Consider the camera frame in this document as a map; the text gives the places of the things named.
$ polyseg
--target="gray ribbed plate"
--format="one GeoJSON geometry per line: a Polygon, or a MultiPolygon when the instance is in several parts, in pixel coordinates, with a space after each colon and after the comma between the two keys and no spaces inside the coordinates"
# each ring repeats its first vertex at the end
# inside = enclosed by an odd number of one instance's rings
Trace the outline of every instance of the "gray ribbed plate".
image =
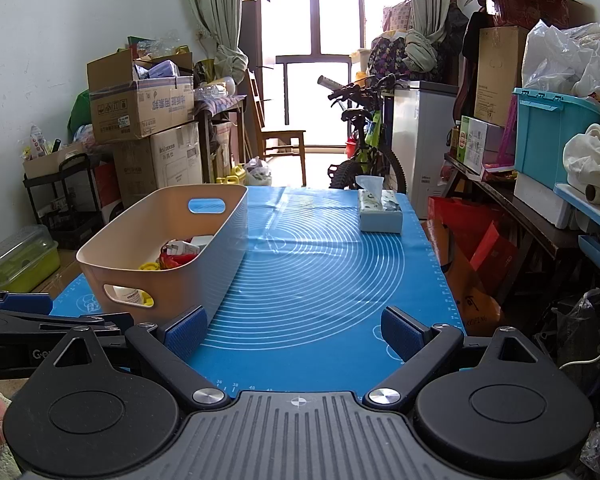
{"type": "MultiPolygon", "coordinates": [[[[23,480],[40,478],[27,473],[23,480]]],[[[350,392],[242,392],[197,412],[176,442],[120,480],[466,480],[430,457],[397,413],[373,412],[350,392]]],[[[568,480],[566,474],[552,477],[568,480]]]]}

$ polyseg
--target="transparent lid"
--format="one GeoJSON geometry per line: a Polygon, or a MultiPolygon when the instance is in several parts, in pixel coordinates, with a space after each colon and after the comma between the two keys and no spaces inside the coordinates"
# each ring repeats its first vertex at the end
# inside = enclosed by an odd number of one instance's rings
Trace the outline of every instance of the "transparent lid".
{"type": "Polygon", "coordinates": [[[35,264],[55,242],[43,225],[31,225],[0,242],[0,285],[12,282],[21,272],[35,264]]]}

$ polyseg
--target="blue plastic bin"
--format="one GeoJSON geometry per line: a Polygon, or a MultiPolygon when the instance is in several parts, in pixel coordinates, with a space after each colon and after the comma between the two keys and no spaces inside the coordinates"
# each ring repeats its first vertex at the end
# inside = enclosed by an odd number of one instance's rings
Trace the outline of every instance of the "blue plastic bin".
{"type": "Polygon", "coordinates": [[[556,182],[567,182],[564,145],[600,123],[600,105],[539,90],[516,88],[513,93],[518,95],[516,170],[550,189],[556,182]]]}

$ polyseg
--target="bicycle wheel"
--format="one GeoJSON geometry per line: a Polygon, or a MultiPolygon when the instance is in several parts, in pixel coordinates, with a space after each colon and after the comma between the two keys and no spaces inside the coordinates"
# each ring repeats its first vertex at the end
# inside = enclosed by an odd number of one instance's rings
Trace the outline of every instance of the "bicycle wheel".
{"type": "Polygon", "coordinates": [[[356,160],[348,158],[333,173],[330,189],[357,189],[356,176],[364,174],[362,166],[356,160]]]}
{"type": "Polygon", "coordinates": [[[404,177],[402,165],[388,146],[379,146],[378,151],[384,155],[389,163],[389,168],[384,176],[384,188],[393,189],[397,193],[407,193],[407,181],[404,177]]]}

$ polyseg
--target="beige plastic storage bin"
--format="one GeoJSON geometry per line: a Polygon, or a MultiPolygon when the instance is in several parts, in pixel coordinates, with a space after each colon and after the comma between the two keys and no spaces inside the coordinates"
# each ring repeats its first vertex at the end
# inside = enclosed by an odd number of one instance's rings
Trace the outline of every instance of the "beige plastic storage bin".
{"type": "Polygon", "coordinates": [[[136,323],[161,323],[195,305],[207,322],[222,303],[247,248],[247,188],[173,186],[127,209],[78,251],[91,290],[104,312],[130,312],[136,323]],[[189,201],[219,198],[223,213],[193,213],[189,201]],[[176,269],[138,270],[154,261],[168,240],[213,235],[195,260],[176,269]],[[138,288],[154,299],[145,307],[120,301],[113,285],[138,288]]]}

